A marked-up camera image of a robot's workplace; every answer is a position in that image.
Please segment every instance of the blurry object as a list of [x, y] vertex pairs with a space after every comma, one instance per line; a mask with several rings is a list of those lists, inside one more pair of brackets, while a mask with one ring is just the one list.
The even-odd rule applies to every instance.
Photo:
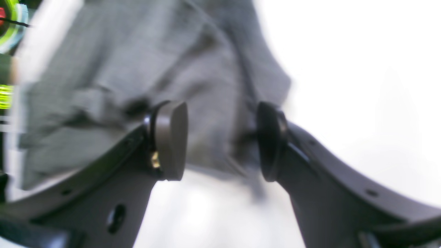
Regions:
[[0, 109], [11, 107], [12, 89], [12, 85], [0, 85]]
[[23, 38], [26, 29], [24, 25], [29, 21], [29, 13], [27, 6], [20, 4], [18, 0], [2, 1], [6, 4], [6, 12], [5, 8], [2, 8], [4, 16], [1, 17], [8, 19], [9, 15], [10, 21], [2, 20], [2, 25], [0, 26], [0, 53], [8, 53], [15, 48]]
[[42, 69], [16, 105], [26, 190], [86, 166], [140, 122], [132, 110], [171, 98], [189, 105], [188, 163], [250, 176], [257, 102], [290, 87], [250, 0], [87, 1]]
[[[155, 183], [182, 178], [187, 132], [187, 105], [161, 103], [84, 170], [0, 205], [0, 236], [25, 247], [131, 248]], [[150, 162], [156, 153], [159, 168]]]
[[[6, 18], [4, 8], [0, 8], [0, 18]], [[3, 25], [3, 20], [0, 20], [0, 26]]]
[[289, 193], [307, 248], [439, 247], [441, 209], [364, 177], [273, 104], [257, 122], [263, 175]]

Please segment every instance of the black cable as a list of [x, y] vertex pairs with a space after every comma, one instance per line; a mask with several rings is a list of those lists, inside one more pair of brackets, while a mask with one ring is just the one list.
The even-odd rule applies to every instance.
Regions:
[[6, 21], [8, 23], [17, 24], [17, 25], [20, 25], [20, 26], [30, 27], [29, 24], [13, 21], [13, 20], [10, 20], [10, 19], [4, 18], [4, 17], [0, 17], [0, 21]]

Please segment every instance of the red light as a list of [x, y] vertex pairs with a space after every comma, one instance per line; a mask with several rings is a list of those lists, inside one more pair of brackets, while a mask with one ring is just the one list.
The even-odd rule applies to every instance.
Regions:
[[4, 8], [0, 7], [0, 17], [6, 18], [6, 12], [4, 11]]

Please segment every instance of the black plastic arm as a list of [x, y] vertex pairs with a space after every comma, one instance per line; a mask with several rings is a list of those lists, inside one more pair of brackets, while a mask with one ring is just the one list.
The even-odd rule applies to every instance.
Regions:
[[441, 239], [440, 209], [353, 170], [277, 106], [261, 102], [257, 123], [263, 175], [290, 195], [307, 248], [434, 247]]
[[0, 205], [0, 236], [30, 248], [131, 248], [155, 183], [182, 178], [187, 132], [187, 105], [160, 104], [90, 166]]

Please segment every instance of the white background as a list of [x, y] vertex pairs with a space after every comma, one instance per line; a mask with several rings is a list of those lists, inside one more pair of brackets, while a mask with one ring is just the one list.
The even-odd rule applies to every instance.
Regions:
[[441, 2], [257, 0], [285, 109], [338, 157], [441, 207]]

